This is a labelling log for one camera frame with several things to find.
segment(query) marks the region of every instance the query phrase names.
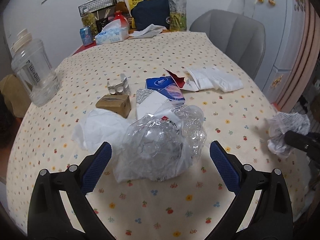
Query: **metal screw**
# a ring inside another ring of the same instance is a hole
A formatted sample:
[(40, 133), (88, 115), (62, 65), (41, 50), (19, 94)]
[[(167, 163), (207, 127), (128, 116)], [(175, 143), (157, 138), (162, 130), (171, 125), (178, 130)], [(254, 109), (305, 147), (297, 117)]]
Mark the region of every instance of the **metal screw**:
[(281, 175), (281, 170), (279, 170), (279, 169), (275, 169), (275, 174), (277, 174), (277, 175)]
[(252, 166), (249, 165), (249, 164), (246, 164), (246, 165), (244, 166), (244, 169), (245, 169), (246, 171), (251, 171), (251, 170), (252, 170)]
[(76, 171), (78, 169), (77, 165), (71, 165), (69, 171)]
[(46, 175), (47, 174), (47, 170), (46, 169), (43, 169), (40, 171), (40, 175), (43, 176), (43, 175)]

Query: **large plastic water bottle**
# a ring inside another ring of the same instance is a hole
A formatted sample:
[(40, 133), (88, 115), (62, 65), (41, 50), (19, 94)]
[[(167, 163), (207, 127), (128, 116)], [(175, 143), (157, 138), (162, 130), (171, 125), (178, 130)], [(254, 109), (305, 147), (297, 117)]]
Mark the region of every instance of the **large plastic water bottle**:
[(169, 0), (170, 31), (185, 32), (187, 30), (187, 0)]
[(17, 42), (11, 47), (15, 53), (11, 68), (23, 83), (31, 101), (36, 106), (43, 106), (59, 91), (59, 78), (50, 65), (40, 39), (32, 39), (27, 29), (17, 37)]

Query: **white refrigerator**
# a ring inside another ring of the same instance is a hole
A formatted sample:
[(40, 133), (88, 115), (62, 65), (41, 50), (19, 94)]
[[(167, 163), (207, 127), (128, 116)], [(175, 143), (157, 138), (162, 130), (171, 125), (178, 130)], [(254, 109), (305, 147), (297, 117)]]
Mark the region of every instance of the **white refrigerator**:
[(255, 1), (244, 0), (244, 15), (264, 25), (266, 51), (254, 82), (273, 103), (284, 88), (300, 49), (305, 4), (304, 0)]

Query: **floral tablecloth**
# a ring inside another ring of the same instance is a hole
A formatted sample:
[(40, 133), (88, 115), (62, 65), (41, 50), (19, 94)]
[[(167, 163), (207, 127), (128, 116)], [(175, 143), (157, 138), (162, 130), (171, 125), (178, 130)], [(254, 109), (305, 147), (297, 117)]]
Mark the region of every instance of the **floral tablecloth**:
[[(62, 87), (45, 106), (31, 105), (16, 137), (7, 173), (10, 216), (27, 232), (29, 201), (38, 173), (64, 171), (88, 155), (71, 135), (77, 122), (108, 93), (107, 81), (124, 73), (131, 89), (135, 117), (135, 92), (146, 78), (165, 76), (164, 68), (185, 76), (185, 67), (216, 65), (241, 78), (244, 89), (183, 91), (186, 103), (204, 111), (207, 141), (202, 157), (181, 176), (165, 182), (148, 179), (116, 183), (108, 165), (87, 199), (116, 239), (196, 239), (212, 231), (234, 198), (215, 168), (209, 146), (218, 140), (225, 150), (256, 170), (280, 168), (286, 179), (293, 213), (304, 205), (304, 187), (294, 154), (280, 159), (267, 148), (266, 118), (275, 111), (259, 88), (204, 33), (163, 33), (151, 39), (134, 39), (101, 45), (66, 58), (57, 68)], [(73, 226), (81, 230), (66, 194), (62, 194)], [(256, 192), (241, 224), (250, 222), (258, 202)]]

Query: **plastic bottle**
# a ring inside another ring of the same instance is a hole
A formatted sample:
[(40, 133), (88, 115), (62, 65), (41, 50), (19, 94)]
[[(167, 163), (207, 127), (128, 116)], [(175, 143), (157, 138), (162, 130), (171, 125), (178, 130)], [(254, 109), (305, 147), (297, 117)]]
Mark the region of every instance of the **plastic bottle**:
[(117, 19), (120, 19), (122, 28), (128, 28), (129, 27), (128, 20), (122, 15), (122, 11), (116, 11), (115, 12), (114, 20), (117, 20)]
[(187, 30), (187, 0), (169, 0), (170, 31), (185, 32)]
[(90, 26), (92, 37), (94, 38), (99, 32), (96, 25), (96, 17), (93, 13), (89, 12), (89, 9), (83, 10), (83, 17), (81, 18), (83, 27)]
[(11, 68), (24, 85), (31, 101), (43, 106), (59, 91), (61, 83), (52, 69), (43, 42), (32, 39), (27, 29), (21, 31), (11, 50), (15, 53)]

